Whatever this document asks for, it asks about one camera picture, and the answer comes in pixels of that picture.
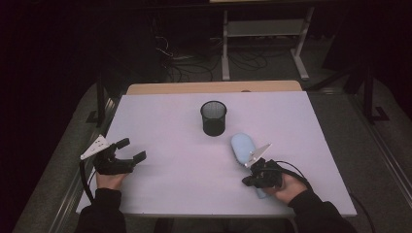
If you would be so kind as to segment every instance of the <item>white table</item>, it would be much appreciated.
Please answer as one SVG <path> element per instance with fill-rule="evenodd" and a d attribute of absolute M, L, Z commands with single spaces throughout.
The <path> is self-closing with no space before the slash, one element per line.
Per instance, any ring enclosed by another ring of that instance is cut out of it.
<path fill-rule="evenodd" d="M 199 111 L 209 100 L 227 106 L 219 137 L 202 131 Z M 235 161 L 230 146 L 239 132 L 257 147 L 272 143 L 264 158 L 295 165 L 342 216 L 357 213 L 303 91 L 123 96 L 107 139 L 130 139 L 118 158 L 142 150 L 148 158 L 123 183 L 120 209 L 144 216 L 292 216 L 284 204 L 258 199 L 253 187 L 241 183 L 250 172 Z M 83 195 L 77 212 L 87 205 Z"/>

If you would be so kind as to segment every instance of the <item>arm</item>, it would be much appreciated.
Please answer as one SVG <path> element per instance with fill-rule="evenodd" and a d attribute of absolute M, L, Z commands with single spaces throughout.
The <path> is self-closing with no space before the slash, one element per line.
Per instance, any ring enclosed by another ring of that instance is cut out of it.
<path fill-rule="evenodd" d="M 126 232 L 124 215 L 119 210 L 120 187 L 126 176 L 127 174 L 106 176 L 97 173 L 94 201 L 82 209 L 75 232 Z"/>
<path fill-rule="evenodd" d="M 323 202 L 296 178 L 283 174 L 282 187 L 264 190 L 293 208 L 294 221 L 300 233 L 356 233 L 330 202 Z"/>

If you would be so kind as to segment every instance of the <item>black sleeve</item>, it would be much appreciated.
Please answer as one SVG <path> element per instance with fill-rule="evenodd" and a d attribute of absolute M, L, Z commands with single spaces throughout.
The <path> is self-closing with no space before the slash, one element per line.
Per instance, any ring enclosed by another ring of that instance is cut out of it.
<path fill-rule="evenodd" d="M 76 233 L 83 232 L 126 232 L 124 215 L 119 210 L 121 192 L 108 188 L 96 189 L 90 206 L 82 209 Z"/>
<path fill-rule="evenodd" d="M 291 200 L 299 233 L 356 233 L 357 230 L 330 202 L 323 202 L 313 191 L 306 190 Z"/>

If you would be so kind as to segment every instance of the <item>cable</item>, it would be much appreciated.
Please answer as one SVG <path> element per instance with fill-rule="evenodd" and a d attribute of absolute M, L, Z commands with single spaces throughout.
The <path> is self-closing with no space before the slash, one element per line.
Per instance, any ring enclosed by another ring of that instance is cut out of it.
<path fill-rule="evenodd" d="M 236 52 L 239 56 L 242 57 L 242 59 L 244 59 L 245 61 L 252 61 L 252 60 L 257 60 L 258 58 L 264 58 L 263 56 L 261 56 L 261 54 L 255 55 L 252 52 L 248 51 L 248 52 L 244 52 L 244 53 L 250 53 L 251 55 L 253 55 L 254 57 L 248 57 L 246 54 L 242 54 L 241 52 Z"/>
<path fill-rule="evenodd" d="M 372 217 L 370 217 L 369 212 L 366 210 L 366 208 L 364 207 L 364 205 L 361 203 L 361 201 L 353 194 L 353 193 L 349 193 L 349 195 L 354 198 L 354 200 L 358 203 L 358 205 L 360 205 L 360 208 L 363 210 L 364 214 L 367 217 L 367 221 L 369 222 L 370 228 L 372 230 L 373 233 L 376 233 L 376 229 L 375 229 L 375 225 L 372 222 Z"/>
<path fill-rule="evenodd" d="M 203 60 L 201 60 L 201 61 L 196 61 L 196 62 L 193 62 L 193 63 L 184 63 L 184 64 L 179 64 L 179 63 L 176 63 L 176 62 L 173 62 L 171 65 L 170 65 L 170 67 L 172 67 L 172 69 L 174 68 L 174 69 L 177 69 L 180 73 L 182 73 L 182 71 L 184 71 L 184 72 L 187 72 L 187 73 L 191 73 L 191 74 L 203 74 L 203 73 L 206 73 L 206 72 L 208 72 L 209 74 L 210 74 L 210 82 L 213 80 L 213 70 L 215 70 L 215 68 L 218 66 L 218 64 L 220 63 L 220 59 L 217 59 L 217 61 L 213 64 L 213 66 L 211 67 L 211 68 L 208 68 L 208 67 L 206 67 L 206 66 L 202 66 L 202 65 L 199 65 L 199 64 L 202 64 L 202 63 L 205 63 L 206 61 L 209 61 L 210 59 L 203 59 Z M 195 68 L 200 68 L 200 69 L 202 69 L 203 71 L 191 71 L 191 70 L 189 70 L 189 69 L 184 69 L 184 68 L 182 68 L 182 67 L 195 67 Z"/>
<path fill-rule="evenodd" d="M 169 79 L 170 79 L 170 82 L 171 83 L 174 83 L 175 82 L 175 78 L 173 77 L 173 70 L 171 71 L 171 73 L 172 74 L 170 74 L 170 72 L 169 72 L 169 69 L 166 69 L 166 73 L 167 73 L 167 76 L 169 77 Z"/>
<path fill-rule="evenodd" d="M 88 186 L 90 186 L 91 180 L 93 179 L 94 175 L 96 175 L 96 170 L 94 170 L 93 174 L 91 174 L 90 179 L 88 180 Z"/>
<path fill-rule="evenodd" d="M 289 162 L 285 162 L 285 161 L 275 161 L 275 162 L 277 162 L 277 163 L 286 163 L 286 164 L 288 164 L 288 165 L 292 166 L 294 169 L 296 169 L 296 171 L 300 174 L 300 176 L 301 176 L 302 178 L 305 178 L 305 176 L 303 176 L 303 173 L 302 173 L 302 172 L 300 172 L 300 170 L 299 170 L 299 169 L 297 169 L 295 166 L 293 166 L 291 163 L 289 163 Z"/>
<path fill-rule="evenodd" d="M 162 49 L 159 49 L 159 48 L 156 48 L 156 50 L 159 50 L 159 51 L 163 52 L 165 55 L 173 56 L 173 53 L 172 53 L 172 52 L 167 52 L 167 51 L 162 50 Z"/>
<path fill-rule="evenodd" d="M 305 184 L 305 186 L 309 189 L 309 190 L 313 190 L 312 185 L 309 184 L 308 180 L 303 177 L 303 176 L 299 176 L 297 173 L 290 171 L 288 169 L 285 168 L 273 168 L 273 167 L 264 167 L 264 168 L 258 168 L 254 171 L 254 173 L 264 173 L 264 172 L 279 172 L 279 173 L 285 173 L 287 175 L 290 175 L 296 179 L 298 179 L 300 182 L 302 182 L 303 184 Z"/>
<path fill-rule="evenodd" d="M 85 189 L 85 193 L 88 197 L 88 200 L 90 200 L 90 203 L 91 203 L 91 202 L 93 202 L 94 197 L 93 197 L 93 194 L 91 194 L 91 190 L 90 190 L 89 186 L 87 185 L 85 162 L 83 160 L 80 161 L 79 168 L 80 168 L 80 176 L 81 176 L 83 188 Z"/>
<path fill-rule="evenodd" d="M 265 63 L 264 63 L 263 65 L 257 64 L 257 66 L 253 66 L 253 65 L 250 65 L 250 64 L 248 64 L 248 63 L 242 62 L 242 61 L 238 60 L 237 58 L 234 58 L 232 55 L 228 55 L 227 57 L 228 57 L 229 60 L 230 60 L 234 65 L 236 65 L 239 69 L 246 70 L 246 71 L 256 71 L 256 70 L 259 70 L 259 69 L 264 68 L 264 67 L 267 66 L 267 60 L 266 60 L 266 59 L 264 59 L 264 62 L 265 62 Z M 239 65 L 239 63 L 242 64 L 242 65 L 244 65 L 244 66 L 249 66 L 249 67 L 251 67 L 252 69 L 247 69 L 247 68 L 241 67 L 241 66 Z"/>
<path fill-rule="evenodd" d="M 166 38 L 161 37 L 161 36 L 155 36 L 157 39 L 163 39 L 166 42 L 166 49 L 169 49 L 169 42 L 167 41 Z"/>
<path fill-rule="evenodd" d="M 188 77 L 188 82 L 190 81 L 189 76 L 186 75 L 186 74 L 183 74 L 182 71 L 181 71 L 178 67 L 170 66 L 170 68 L 171 68 L 171 72 L 172 72 L 172 75 L 171 75 L 170 78 L 171 78 L 171 80 L 172 80 L 173 83 L 175 82 L 175 78 L 174 78 L 174 77 L 175 77 L 175 74 L 173 74 L 173 70 L 174 70 L 174 69 L 176 69 L 176 70 L 179 72 L 179 79 L 176 81 L 176 83 L 180 83 L 183 76 Z"/>
<path fill-rule="evenodd" d="M 182 63 L 182 64 L 180 63 L 180 62 L 187 62 L 187 60 L 191 61 L 191 60 L 196 60 L 196 59 L 199 59 L 199 61 L 195 61 L 193 63 Z M 206 58 L 193 56 L 193 57 L 185 57 L 181 59 L 173 59 L 173 64 L 175 65 L 198 65 L 198 64 L 205 63 L 206 61 L 207 61 Z"/>
<path fill-rule="evenodd" d="M 272 47 L 272 45 L 275 44 L 274 40 L 270 41 L 269 46 L 267 46 L 267 48 L 265 48 L 265 50 L 259 52 L 257 55 L 255 55 L 255 58 L 252 59 L 256 59 L 258 57 L 264 57 L 264 53 L 266 52 L 267 49 L 270 49 Z M 255 47 L 252 45 L 252 43 L 249 43 L 250 48 L 255 49 Z"/>

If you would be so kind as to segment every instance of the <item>hand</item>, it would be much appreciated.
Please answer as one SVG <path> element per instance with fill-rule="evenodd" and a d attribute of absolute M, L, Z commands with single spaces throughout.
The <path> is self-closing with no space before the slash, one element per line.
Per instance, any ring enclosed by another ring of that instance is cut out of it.
<path fill-rule="evenodd" d="M 288 205 L 295 196 L 307 189 L 305 184 L 285 173 L 282 173 L 282 180 L 281 187 L 266 187 L 263 191 Z"/>
<path fill-rule="evenodd" d="M 96 173 L 97 188 L 120 190 L 121 183 L 128 174 L 100 175 Z"/>

